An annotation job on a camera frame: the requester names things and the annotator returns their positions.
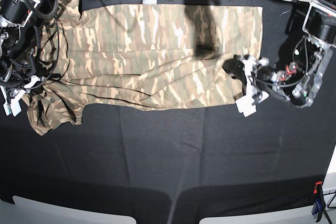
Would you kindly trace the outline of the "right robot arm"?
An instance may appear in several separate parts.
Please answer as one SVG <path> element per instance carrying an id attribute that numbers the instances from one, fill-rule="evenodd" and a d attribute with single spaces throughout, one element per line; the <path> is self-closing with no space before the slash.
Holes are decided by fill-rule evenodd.
<path id="1" fill-rule="evenodd" d="M 6 115 L 21 113 L 20 100 L 25 94 L 41 87 L 50 79 L 56 68 L 54 60 L 47 76 L 39 76 L 37 62 L 41 55 L 38 21 L 57 19 L 58 0 L 50 12 L 43 13 L 45 0 L 1 0 L 1 94 Z M 30 49 L 25 60 L 18 61 L 15 46 L 23 42 L 24 29 L 31 25 L 37 46 Z"/>

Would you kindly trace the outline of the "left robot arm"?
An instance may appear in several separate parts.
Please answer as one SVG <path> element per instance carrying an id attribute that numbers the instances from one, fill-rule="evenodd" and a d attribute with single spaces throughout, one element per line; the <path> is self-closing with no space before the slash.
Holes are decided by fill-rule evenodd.
<path id="1" fill-rule="evenodd" d="M 245 83 L 243 96 L 236 100 L 239 113 L 252 115 L 269 96 L 299 108 L 313 105 L 335 48 L 335 0 L 311 0 L 302 31 L 283 68 L 270 66 L 268 58 L 234 57 L 239 67 L 235 76 Z"/>

